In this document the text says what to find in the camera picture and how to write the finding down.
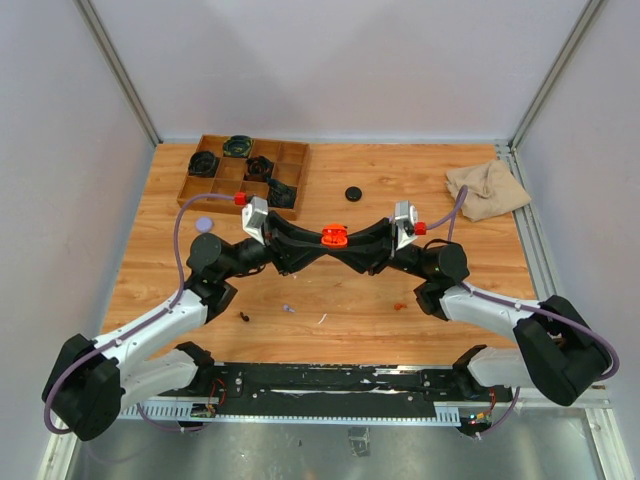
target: purple disc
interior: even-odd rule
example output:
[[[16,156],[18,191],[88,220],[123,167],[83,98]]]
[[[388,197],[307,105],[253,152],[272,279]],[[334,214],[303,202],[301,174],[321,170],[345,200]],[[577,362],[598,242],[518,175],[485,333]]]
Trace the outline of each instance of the purple disc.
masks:
[[[213,228],[213,220],[209,217],[200,217],[196,220],[196,230],[200,233],[207,233]]]

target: black puck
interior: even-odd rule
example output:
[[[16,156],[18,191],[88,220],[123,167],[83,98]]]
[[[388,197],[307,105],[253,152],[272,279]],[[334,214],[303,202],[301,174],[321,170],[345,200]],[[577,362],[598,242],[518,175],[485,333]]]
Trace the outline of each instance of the black puck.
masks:
[[[347,200],[350,202],[357,202],[362,198],[362,190],[358,187],[349,187],[344,192],[344,196],[347,197]]]

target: red clip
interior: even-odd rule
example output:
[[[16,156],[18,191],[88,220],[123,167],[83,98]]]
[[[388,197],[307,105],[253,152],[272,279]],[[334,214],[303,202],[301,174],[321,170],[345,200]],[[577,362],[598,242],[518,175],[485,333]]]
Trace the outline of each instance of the red clip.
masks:
[[[427,234],[427,224],[424,222],[416,222],[413,226],[413,230],[416,235],[426,235]]]
[[[332,223],[322,229],[321,243],[329,248],[344,248],[347,246],[347,227],[339,223]]]
[[[248,202],[247,200],[247,194],[245,192],[238,192],[233,196],[233,203],[235,203],[236,205],[240,205],[240,206],[244,206],[246,205]]]

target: orange clip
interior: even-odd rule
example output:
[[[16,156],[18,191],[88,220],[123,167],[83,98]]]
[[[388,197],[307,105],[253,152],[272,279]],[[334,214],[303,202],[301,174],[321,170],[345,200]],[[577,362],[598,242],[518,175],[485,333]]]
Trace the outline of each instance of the orange clip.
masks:
[[[322,244],[329,248],[344,248],[347,246],[347,227],[339,223],[332,223],[322,229]]]

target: wood grain surface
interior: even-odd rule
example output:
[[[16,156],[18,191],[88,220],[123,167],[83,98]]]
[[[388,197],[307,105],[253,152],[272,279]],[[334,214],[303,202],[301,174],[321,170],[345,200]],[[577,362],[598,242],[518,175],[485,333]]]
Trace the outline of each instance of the wood grain surface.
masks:
[[[176,196],[194,150],[195,145],[158,147],[103,331],[135,319],[175,291],[171,236],[179,210]],[[392,214],[400,200],[413,202],[421,220],[441,218],[453,206],[444,186],[445,172],[495,158],[491,145],[316,144],[311,155],[296,223],[320,231],[340,222],[352,232]],[[344,197],[351,185],[363,191],[357,203]],[[183,262],[201,215],[184,216]],[[239,216],[210,215],[217,235],[232,243],[246,237]],[[429,232],[417,244],[445,237],[446,229]],[[475,285],[533,297],[511,214],[477,223],[458,215],[454,239],[465,248],[469,280]],[[239,292],[227,311],[162,352],[191,340],[221,361],[446,365],[473,345],[510,346],[508,340],[473,325],[425,316],[413,295],[420,279],[391,269],[370,277],[323,257],[296,276],[280,277],[268,266],[260,275],[230,283]],[[408,308],[396,311],[396,303]],[[296,313],[284,312],[284,304]],[[240,311],[251,321],[242,321]]]

